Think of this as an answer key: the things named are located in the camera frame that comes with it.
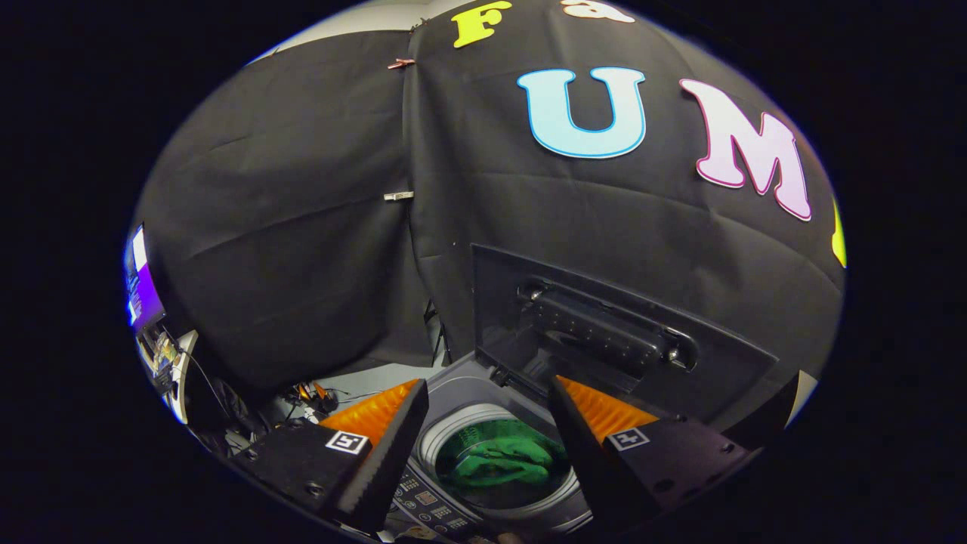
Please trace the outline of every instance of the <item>black fabric backdrop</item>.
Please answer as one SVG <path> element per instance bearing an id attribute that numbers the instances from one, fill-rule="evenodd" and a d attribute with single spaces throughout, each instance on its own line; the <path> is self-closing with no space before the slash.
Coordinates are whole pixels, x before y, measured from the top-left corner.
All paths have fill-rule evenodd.
<path id="1" fill-rule="evenodd" d="M 466 9 L 412 34 L 335 36 L 259 60 L 164 150 L 134 223 L 145 224 L 170 298 L 229 371 L 269 389 L 383 362 L 426 365 L 427 294 L 454 355 L 470 351 L 470 244 L 482 243 L 637 290 L 776 355 L 722 427 L 800 369 L 818 377 L 845 274 L 831 249 L 830 182 L 794 123 L 640 15 L 627 24 L 518 2 L 492 37 L 456 49 L 450 18 Z M 417 64 L 387 70 L 397 57 Z M 644 142 L 608 160 L 542 148 L 516 79 L 574 71 L 574 122 L 594 130 L 612 118 L 588 76 L 598 66 L 645 74 Z M 705 123 L 682 77 L 718 87 L 754 124 L 767 111 L 793 130 L 811 221 L 776 204 L 781 174 L 764 196 L 698 175 Z M 413 200 L 382 198 L 407 190 Z"/>
<path id="2" fill-rule="evenodd" d="M 249 388 L 350 361 L 429 364 L 408 203 L 383 199 L 411 188 L 403 73 L 385 62 L 408 38 L 336 36 L 248 66 L 145 185 L 135 223 L 169 298 Z"/>

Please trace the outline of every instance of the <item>washing machine drum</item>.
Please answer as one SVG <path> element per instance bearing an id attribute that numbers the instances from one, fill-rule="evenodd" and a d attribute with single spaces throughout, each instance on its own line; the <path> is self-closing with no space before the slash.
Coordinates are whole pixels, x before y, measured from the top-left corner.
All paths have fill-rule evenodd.
<path id="1" fill-rule="evenodd" d="M 485 510 L 549 499 L 571 473 L 564 446 L 509 413 L 460 427 L 443 442 L 433 468 L 448 493 Z"/>

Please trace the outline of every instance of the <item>washing machine lid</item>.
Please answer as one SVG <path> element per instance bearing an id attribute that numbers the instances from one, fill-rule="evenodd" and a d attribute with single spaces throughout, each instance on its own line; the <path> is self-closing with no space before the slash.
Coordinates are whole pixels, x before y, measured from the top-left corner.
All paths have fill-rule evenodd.
<path id="1" fill-rule="evenodd" d="M 532 395 L 561 375 L 709 421 L 778 362 L 700 317 L 572 270 L 480 245 L 473 268 L 478 360 Z"/>

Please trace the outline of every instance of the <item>yellow letter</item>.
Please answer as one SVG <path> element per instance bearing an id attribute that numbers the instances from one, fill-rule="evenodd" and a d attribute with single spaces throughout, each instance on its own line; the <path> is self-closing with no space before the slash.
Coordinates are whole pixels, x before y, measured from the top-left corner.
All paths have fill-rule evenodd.
<path id="1" fill-rule="evenodd" d="M 833 255 L 839 259 L 839 264 L 846 268 L 846 242 L 843 240 L 843 225 L 839 221 L 839 208 L 833 200 L 833 214 L 835 217 L 835 230 L 833 231 Z"/>
<path id="2" fill-rule="evenodd" d="M 456 22 L 456 32 L 459 35 L 454 47 L 460 48 L 493 36 L 493 29 L 484 28 L 484 23 L 490 26 L 497 24 L 502 18 L 497 10 L 506 10 L 511 5 L 510 2 L 502 0 L 454 15 L 450 20 Z"/>

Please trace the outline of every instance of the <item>letter m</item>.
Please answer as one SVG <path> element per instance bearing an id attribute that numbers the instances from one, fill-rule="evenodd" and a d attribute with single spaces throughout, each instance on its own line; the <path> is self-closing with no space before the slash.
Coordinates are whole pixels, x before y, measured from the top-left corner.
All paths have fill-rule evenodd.
<path id="1" fill-rule="evenodd" d="M 682 88 L 698 100 L 705 116 L 709 152 L 695 164 L 703 178 L 732 189 L 745 185 L 738 168 L 735 148 L 746 161 L 752 185 L 760 196 L 769 191 L 778 167 L 781 180 L 776 186 L 776 202 L 782 209 L 803 221 L 812 211 L 806 196 L 803 165 L 796 151 L 796 138 L 785 125 L 763 112 L 760 130 L 756 132 L 746 116 L 722 91 L 692 79 L 679 81 Z"/>

